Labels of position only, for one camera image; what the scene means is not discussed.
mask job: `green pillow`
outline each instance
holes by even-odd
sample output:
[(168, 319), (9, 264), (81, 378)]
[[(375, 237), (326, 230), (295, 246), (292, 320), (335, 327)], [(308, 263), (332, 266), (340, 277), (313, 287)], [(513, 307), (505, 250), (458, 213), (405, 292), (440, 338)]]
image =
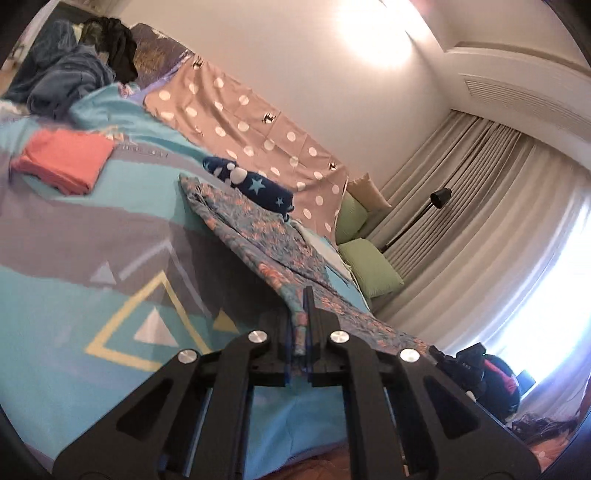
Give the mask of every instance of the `green pillow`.
[(357, 278), (367, 299), (398, 292), (404, 281), (375, 246), (365, 238), (357, 238), (339, 245), (339, 252)]
[(361, 230), (367, 219), (368, 211), (349, 192), (345, 192), (339, 217), (336, 219), (336, 244), (344, 244), (351, 240)]

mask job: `floor lamp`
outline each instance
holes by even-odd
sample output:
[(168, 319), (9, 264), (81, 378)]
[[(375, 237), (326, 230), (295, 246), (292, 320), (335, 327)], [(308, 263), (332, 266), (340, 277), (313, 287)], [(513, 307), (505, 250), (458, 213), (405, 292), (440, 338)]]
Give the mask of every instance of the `floor lamp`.
[(430, 200), (429, 200), (429, 204), (422, 209), (415, 218), (413, 218), (413, 221), (410, 222), (407, 227), (402, 230), (402, 232), (400, 232), (396, 238), (390, 240), (386, 245), (384, 245), (381, 249), (380, 252), (385, 253), (386, 250), (388, 248), (390, 248), (392, 245), (394, 245), (398, 240), (400, 240), (400, 237), (402, 237), (406, 232), (408, 232), (421, 218), (423, 218), (423, 216), (425, 215), (425, 213), (427, 213), (429, 211), (429, 208), (431, 207), (435, 207), (438, 210), (441, 210), (443, 207), (445, 207), (446, 203), (449, 202), (449, 200), (452, 198), (452, 191), (450, 189), (441, 189), (438, 190), (434, 193), (431, 194), (430, 196)]

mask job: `yellow triangle outline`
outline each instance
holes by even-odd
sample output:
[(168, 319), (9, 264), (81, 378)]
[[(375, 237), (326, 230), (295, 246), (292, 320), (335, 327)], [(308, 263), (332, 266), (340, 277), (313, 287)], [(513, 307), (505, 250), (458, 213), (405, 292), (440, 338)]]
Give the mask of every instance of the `yellow triangle outline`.
[(174, 308), (181, 319), (181, 322), (195, 342), (195, 345), (197, 345), (200, 353), (202, 355), (211, 353), (212, 350), (208, 347), (201, 335), (199, 335), (198, 331), (191, 324), (187, 312), (174, 292), (174, 289), (164, 271), (160, 271), (160, 273), (158, 273), (152, 280), (146, 283), (145, 286), (139, 289), (133, 296), (129, 298), (129, 300), (123, 304), (123, 306), (109, 319), (106, 325), (101, 328), (100, 332), (88, 344), (85, 352), (89, 355), (97, 356), (98, 358), (102, 358), (116, 364), (137, 368), (147, 372), (155, 372), (160, 367), (162, 367), (162, 364), (159, 362), (154, 362), (152, 360), (146, 360), (135, 355), (118, 352), (105, 346), (117, 329), (121, 327), (125, 319), (127, 319), (129, 315), (131, 315), (131, 313), (160, 285), (164, 286), (164, 289), (168, 293), (168, 296), (173, 303)]

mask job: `polka dot curtain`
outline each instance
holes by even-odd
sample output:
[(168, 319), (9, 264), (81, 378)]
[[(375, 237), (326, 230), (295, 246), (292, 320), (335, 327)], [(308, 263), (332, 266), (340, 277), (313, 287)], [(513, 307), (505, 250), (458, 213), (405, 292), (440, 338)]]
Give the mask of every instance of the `polka dot curtain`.
[(277, 108), (198, 56), (145, 107), (196, 145), (290, 189), (292, 218), (334, 244), (349, 172)]

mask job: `navy star pillow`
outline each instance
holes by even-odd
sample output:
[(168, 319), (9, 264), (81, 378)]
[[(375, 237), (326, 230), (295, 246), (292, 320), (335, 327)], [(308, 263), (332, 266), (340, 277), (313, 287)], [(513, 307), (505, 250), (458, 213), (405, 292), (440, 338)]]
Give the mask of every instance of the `navy star pillow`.
[(233, 160), (206, 157), (203, 168), (266, 210), (280, 213), (285, 221), (294, 210), (294, 194), (258, 173), (240, 168)]

